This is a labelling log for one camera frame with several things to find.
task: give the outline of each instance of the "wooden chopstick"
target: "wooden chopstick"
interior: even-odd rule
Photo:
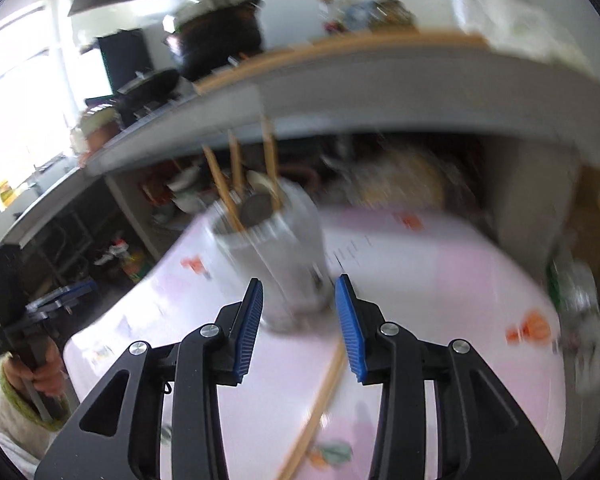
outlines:
[[[264,141],[264,161],[267,174],[272,184],[271,206],[273,211],[280,211],[280,183],[278,182],[278,147],[273,134],[273,125],[267,116],[262,116],[262,137]]]
[[[234,199],[231,198],[229,188],[226,184],[226,181],[224,180],[224,175],[222,175],[222,171],[220,171],[220,166],[218,166],[218,161],[216,160],[214,152],[212,152],[211,148],[208,146],[202,146],[202,150],[205,152],[206,161],[209,164],[209,169],[211,170],[211,175],[213,175],[214,182],[216,183],[216,187],[218,188],[220,198],[226,206],[231,226],[234,228],[235,231],[244,231],[244,227],[238,219],[238,211],[235,206]]]
[[[331,398],[340,384],[340,377],[342,376],[342,370],[344,369],[346,362],[346,350],[344,342],[341,339],[338,342],[338,346],[333,354],[327,373],[322,381],[318,396],[315,398],[311,415],[304,425],[304,428],[302,428],[300,435],[298,435],[298,439],[294,443],[291,452],[286,457],[284,465],[276,476],[276,480],[292,480],[296,475],[298,467],[305,457],[309,445],[314,440],[315,431],[320,424],[320,418],[329,407]]]
[[[234,189],[240,199],[244,198],[244,177],[242,176],[242,153],[240,144],[233,132],[229,131],[229,150],[231,152],[231,175],[234,179]]]

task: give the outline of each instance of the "window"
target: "window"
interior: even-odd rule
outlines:
[[[69,146],[50,25],[43,7],[0,28],[0,208]]]

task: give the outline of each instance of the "pink tabletop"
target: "pink tabletop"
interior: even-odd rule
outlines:
[[[472,343],[516,398],[557,460],[564,430],[564,368],[552,352],[558,320],[548,298],[470,225],[444,214],[358,209],[321,212],[332,276],[346,272],[360,298],[419,339]],[[155,269],[67,344],[64,359],[80,400],[135,340],[180,341],[215,319],[227,298],[204,269],[206,217],[195,221]],[[534,333],[538,319],[550,334]],[[258,332],[250,373],[218,392],[232,480],[274,479],[298,436],[336,348],[331,312],[293,335]],[[378,423],[379,386],[348,370],[321,419],[298,478],[366,479]],[[427,385],[427,477],[436,478],[436,416]],[[164,424],[171,422],[166,397]],[[170,474],[162,446],[162,478]]]

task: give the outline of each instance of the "human hand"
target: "human hand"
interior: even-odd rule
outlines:
[[[9,358],[2,365],[4,375],[9,384],[26,399],[29,394],[24,386],[23,380],[29,380],[34,388],[47,397],[59,397],[64,393],[64,374],[62,358],[56,344],[49,339],[46,347],[46,364],[37,368],[34,372],[17,358]]]

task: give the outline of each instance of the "green cuff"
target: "green cuff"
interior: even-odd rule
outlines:
[[[50,420],[49,422],[44,422],[40,418],[40,414],[36,412],[36,410],[34,410],[31,405],[20,396],[20,394],[7,380],[7,376],[4,374],[4,369],[2,368],[5,359],[8,359],[8,357],[5,357],[0,361],[0,387],[10,405],[13,406],[24,418],[30,420],[34,424],[37,424],[41,428],[53,432],[60,431],[69,418],[69,403],[67,402],[66,397],[62,396],[60,399],[60,404],[62,405],[62,408],[64,408],[64,413],[66,415],[61,420]]]

